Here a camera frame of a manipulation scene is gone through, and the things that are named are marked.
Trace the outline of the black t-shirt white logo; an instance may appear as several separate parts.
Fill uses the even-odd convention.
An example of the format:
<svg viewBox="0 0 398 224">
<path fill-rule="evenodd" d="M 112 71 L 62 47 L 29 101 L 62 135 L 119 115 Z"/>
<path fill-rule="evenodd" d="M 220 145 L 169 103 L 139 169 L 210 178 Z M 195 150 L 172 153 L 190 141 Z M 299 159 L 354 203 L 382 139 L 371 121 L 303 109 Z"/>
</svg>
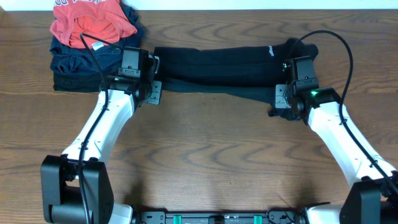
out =
<svg viewBox="0 0 398 224">
<path fill-rule="evenodd" d="M 156 80 L 177 93 L 224 93 L 271 106 L 270 117 L 294 120 L 290 109 L 275 106 L 275 88 L 287 83 L 282 64 L 288 58 L 316 58 L 318 47 L 288 39 L 279 45 L 199 50 L 156 47 L 160 58 Z"/>
</svg>

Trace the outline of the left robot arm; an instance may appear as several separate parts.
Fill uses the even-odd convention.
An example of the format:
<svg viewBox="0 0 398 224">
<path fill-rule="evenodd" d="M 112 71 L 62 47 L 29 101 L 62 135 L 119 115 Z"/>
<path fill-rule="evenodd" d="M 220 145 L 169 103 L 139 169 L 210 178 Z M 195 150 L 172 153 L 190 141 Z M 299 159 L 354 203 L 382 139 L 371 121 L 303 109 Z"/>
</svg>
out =
<svg viewBox="0 0 398 224">
<path fill-rule="evenodd" d="M 40 167 L 44 219 L 48 223 L 135 223 L 130 205 L 117 203 L 106 169 L 114 144 L 142 104 L 157 105 L 162 84 L 154 79 L 160 58 L 126 47 L 119 72 L 109 75 L 76 139 Z"/>
</svg>

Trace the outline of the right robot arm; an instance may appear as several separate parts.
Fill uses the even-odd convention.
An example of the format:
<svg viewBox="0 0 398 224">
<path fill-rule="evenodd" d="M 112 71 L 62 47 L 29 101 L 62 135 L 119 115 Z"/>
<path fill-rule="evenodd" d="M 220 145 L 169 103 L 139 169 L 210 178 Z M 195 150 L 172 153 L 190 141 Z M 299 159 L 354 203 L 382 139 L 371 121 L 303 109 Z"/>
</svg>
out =
<svg viewBox="0 0 398 224">
<path fill-rule="evenodd" d="M 397 223 L 397 169 L 356 127 L 342 96 L 319 87 L 309 56 L 284 60 L 282 71 L 287 82 L 276 86 L 276 107 L 292 110 L 320 137 L 350 188 L 343 204 L 307 206 L 296 223 Z"/>
</svg>

